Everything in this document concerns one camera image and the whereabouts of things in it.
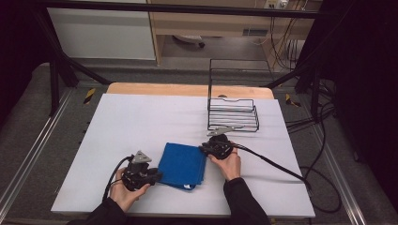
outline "black pole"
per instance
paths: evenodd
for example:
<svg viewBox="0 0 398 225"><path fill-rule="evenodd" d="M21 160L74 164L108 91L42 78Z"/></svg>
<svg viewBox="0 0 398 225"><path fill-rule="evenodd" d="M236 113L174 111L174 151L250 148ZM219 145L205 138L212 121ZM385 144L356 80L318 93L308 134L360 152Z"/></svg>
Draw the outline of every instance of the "black pole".
<svg viewBox="0 0 398 225"><path fill-rule="evenodd" d="M300 19L330 19L330 17L337 16L328 12L321 12L321 11L278 10L278 9L268 9L268 8L246 8L246 7L229 8L229 7L210 7L210 6L66 1L66 0L36 0L34 4L41 5L46 8L172 12L172 13L193 13L193 14L300 18Z"/></svg>

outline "gray floor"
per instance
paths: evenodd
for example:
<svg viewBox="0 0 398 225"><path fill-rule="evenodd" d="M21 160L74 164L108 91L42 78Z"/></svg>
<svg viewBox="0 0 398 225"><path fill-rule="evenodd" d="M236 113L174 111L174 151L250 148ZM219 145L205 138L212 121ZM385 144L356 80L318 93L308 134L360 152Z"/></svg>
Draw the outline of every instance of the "gray floor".
<svg viewBox="0 0 398 225"><path fill-rule="evenodd" d="M117 82L206 84L210 58L264 59L265 56L261 48L253 44L255 41L255 39L248 40L246 38L205 37L206 46L201 49L196 45L182 43L168 37L161 66L156 66L153 62L141 61L125 61L123 65L120 62L115 64L113 61L109 61L108 64L105 61L104 64L102 61L101 67L95 64L95 60L85 61L85 63L87 65L92 63L91 67L98 74ZM274 75L280 77L285 72L278 71ZM4 224L11 222L65 224L66 221L75 218L53 214L50 209L56 197L56 190L62 185L79 148L79 142L84 137L84 130L89 126L87 122L90 121L100 101L101 93L104 93L107 88L92 82L82 74L79 77L82 84L78 88L72 89L68 107L9 209ZM308 95L296 95L292 88L294 84L295 80L292 79L282 87L273 90L275 97L281 103L285 121L308 117L303 107L285 104L286 93L290 94L295 101L309 98ZM96 93L90 104L84 105L83 101L90 86L97 87ZM49 71L47 67L39 67L23 97L0 130L0 158L2 159L0 162L2 178L0 193L6 190L14 174L23 163L25 156L49 118L49 111ZM398 224L397 213L391 207L369 167L354 161L350 144L338 118L328 118L325 125L328 145L344 172L367 224ZM291 134L290 137L298 164L300 166L309 165L319 151L314 129L307 127L300 132ZM323 158L315 168L330 178ZM314 203L322 208L333 208L337 203L333 190L315 174L310 175L309 179L314 186ZM315 210L315 213L316 218L313 219L313 224L351 224L344 207L334 214L326 214L318 210ZM306 224L307 222L302 219L276 219L276 224Z"/></svg>

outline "white table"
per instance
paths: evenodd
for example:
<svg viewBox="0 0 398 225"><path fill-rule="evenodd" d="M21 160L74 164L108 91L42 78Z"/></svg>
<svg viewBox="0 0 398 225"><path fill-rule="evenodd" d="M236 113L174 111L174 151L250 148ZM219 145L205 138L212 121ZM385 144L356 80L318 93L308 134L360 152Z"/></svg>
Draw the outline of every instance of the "white table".
<svg viewBox="0 0 398 225"><path fill-rule="evenodd" d="M300 174L277 100L256 98L260 129L227 136ZM117 163L142 150L150 168L158 167L166 143L198 146L208 140L207 98L104 94L69 169L52 211L61 214L92 212L101 202ZM254 198L270 217L313 218L306 188L297 178L239 151L241 175ZM209 160L202 185L184 191L163 184L151 187L129 210L146 217L227 217L222 192L224 179Z"/></svg>

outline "silver metal part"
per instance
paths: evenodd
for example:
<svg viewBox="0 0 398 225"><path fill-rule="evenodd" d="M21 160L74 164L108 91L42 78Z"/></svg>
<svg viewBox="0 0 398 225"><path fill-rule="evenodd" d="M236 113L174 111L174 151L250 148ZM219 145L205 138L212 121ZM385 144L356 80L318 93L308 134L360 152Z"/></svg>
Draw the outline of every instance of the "silver metal part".
<svg viewBox="0 0 398 225"><path fill-rule="evenodd" d="M137 154L135 154L134 158L132 159L131 163L137 164L137 163L145 163L150 161L152 161L152 158L148 157L143 152L138 151Z"/></svg>
<svg viewBox="0 0 398 225"><path fill-rule="evenodd" d="M217 136L233 130L235 130L235 127L216 127L214 130L209 131L207 136Z"/></svg>

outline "blue cloth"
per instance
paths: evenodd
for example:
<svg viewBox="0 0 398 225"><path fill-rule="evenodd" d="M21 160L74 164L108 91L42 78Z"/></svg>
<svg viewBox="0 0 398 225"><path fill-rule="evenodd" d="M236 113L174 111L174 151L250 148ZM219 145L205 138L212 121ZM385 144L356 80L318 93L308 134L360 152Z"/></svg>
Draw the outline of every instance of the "blue cloth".
<svg viewBox="0 0 398 225"><path fill-rule="evenodd" d="M180 189L192 190L203 181L206 156L197 146L167 143L159 163L163 173L160 182Z"/></svg>

